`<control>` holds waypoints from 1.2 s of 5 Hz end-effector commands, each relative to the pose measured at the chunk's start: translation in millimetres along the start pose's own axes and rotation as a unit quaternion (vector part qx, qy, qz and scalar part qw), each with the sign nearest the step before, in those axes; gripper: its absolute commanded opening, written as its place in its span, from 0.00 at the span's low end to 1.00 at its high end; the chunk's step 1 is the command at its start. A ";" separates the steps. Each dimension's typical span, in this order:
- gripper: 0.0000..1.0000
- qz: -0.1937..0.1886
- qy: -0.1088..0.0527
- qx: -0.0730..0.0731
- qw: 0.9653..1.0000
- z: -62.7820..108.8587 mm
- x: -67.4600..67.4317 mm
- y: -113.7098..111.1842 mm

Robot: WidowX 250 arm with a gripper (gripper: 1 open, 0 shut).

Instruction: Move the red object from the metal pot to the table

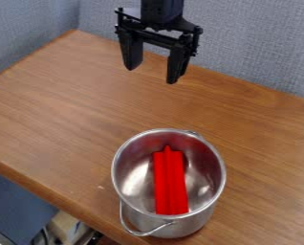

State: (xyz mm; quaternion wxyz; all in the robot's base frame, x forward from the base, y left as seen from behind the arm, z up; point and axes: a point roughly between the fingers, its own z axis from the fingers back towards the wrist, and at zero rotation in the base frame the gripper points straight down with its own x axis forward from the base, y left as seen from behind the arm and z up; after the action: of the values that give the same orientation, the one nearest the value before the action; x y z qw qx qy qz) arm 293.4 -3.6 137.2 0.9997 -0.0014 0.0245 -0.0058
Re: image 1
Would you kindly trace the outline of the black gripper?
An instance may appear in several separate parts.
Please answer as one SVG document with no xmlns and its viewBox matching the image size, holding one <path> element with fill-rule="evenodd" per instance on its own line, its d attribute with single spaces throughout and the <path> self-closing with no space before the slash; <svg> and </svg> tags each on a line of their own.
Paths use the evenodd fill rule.
<svg viewBox="0 0 304 245">
<path fill-rule="evenodd" d="M 203 28 L 190 22 L 184 16 L 184 0 L 140 0 L 138 8 L 118 8 L 119 21 L 134 20 L 143 29 L 178 31 L 194 36 L 192 56 L 198 55 L 199 36 Z M 118 34 L 123 61 L 130 71 L 143 62 L 143 40 L 136 33 L 122 30 Z M 186 74 L 191 60 L 190 51 L 175 47 L 167 59 L 167 83 L 174 84 Z"/>
</svg>

